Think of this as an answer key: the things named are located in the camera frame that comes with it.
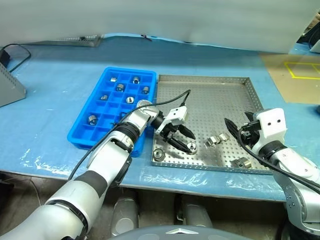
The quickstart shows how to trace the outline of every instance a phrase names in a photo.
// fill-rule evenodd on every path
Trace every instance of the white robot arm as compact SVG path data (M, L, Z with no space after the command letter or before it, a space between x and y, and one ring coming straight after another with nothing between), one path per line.
M164 121L163 113L151 102L141 100L92 152L87 171L68 181L24 222L1 236L1 240L82 240L93 226L108 188L121 182L132 161L130 153L148 124L169 144L186 153L190 149L169 133L179 130L187 137L193 133L182 126L187 108L174 109L176 114Z
M228 130L250 155L273 170L284 191L291 224L306 235L320 236L320 171L312 161L284 145L287 128L283 109L245 114L250 122L239 130L225 118Z

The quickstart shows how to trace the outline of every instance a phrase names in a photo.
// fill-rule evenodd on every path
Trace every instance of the blue work surface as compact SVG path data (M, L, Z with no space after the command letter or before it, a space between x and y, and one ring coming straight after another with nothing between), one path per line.
M97 48L27 47L31 60L13 73L26 87L27 97L0 107L2 171L67 178L85 154L67 141L67 134L106 67L172 75L250 77L264 108L284 109L286 145L320 165L320 116L315 106L285 103L257 52L120 36L105 39ZM17 54L20 49L8 51ZM146 137L143 152L133 159L123 186L285 200L272 175L152 166L151 156L152 138ZM85 169L86 162L77 175Z

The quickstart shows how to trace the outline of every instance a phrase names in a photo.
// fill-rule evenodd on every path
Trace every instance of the floor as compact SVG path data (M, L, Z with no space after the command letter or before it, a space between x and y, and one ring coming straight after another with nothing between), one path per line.
M14 184L7 201L0 203L0 236L21 223L65 183L64 180L13 174L0 174L0 179ZM122 188L108 191L99 217L88 236L89 240L110 237L114 205L122 192ZM151 190L137 190L137 193L140 227L174 224L174 193ZM277 227L285 216L284 207L278 202L200 196L192 198L206 207L215 228L253 240L275 239Z

